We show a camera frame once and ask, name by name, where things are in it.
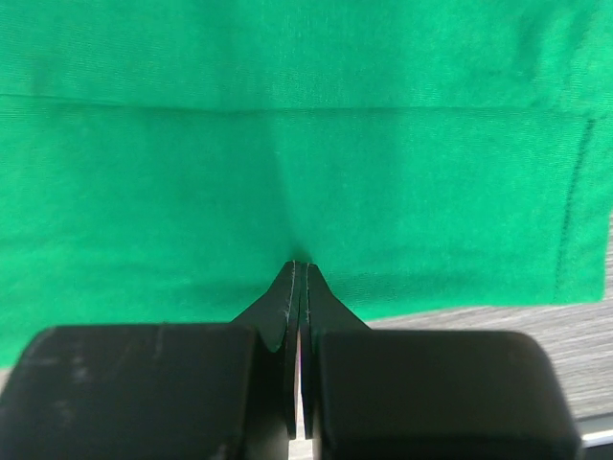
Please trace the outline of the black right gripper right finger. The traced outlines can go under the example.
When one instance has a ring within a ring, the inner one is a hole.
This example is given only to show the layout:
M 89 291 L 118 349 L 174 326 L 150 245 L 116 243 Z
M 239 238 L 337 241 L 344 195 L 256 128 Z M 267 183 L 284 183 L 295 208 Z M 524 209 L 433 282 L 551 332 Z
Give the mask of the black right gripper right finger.
M 318 389 L 318 336 L 326 332 L 368 331 L 370 327 L 332 293 L 316 264 L 301 264 L 300 371 L 305 435 L 314 438 Z

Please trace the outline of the green t-shirt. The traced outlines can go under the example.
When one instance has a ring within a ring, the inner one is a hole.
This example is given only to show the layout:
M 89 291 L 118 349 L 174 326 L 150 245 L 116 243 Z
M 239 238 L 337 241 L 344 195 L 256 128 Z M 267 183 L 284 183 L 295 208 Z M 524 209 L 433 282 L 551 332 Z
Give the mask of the green t-shirt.
M 375 319 L 595 302 L 608 1 L 5 1 L 1 362 L 226 321 L 290 260 Z

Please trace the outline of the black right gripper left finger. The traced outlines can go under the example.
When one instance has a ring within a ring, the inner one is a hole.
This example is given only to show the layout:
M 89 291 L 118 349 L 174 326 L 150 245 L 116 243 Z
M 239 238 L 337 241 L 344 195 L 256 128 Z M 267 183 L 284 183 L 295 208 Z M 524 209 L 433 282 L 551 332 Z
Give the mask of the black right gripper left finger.
M 297 435 L 297 355 L 300 316 L 300 264 L 286 262 L 268 290 L 233 320 L 255 328 L 279 369 L 288 438 Z

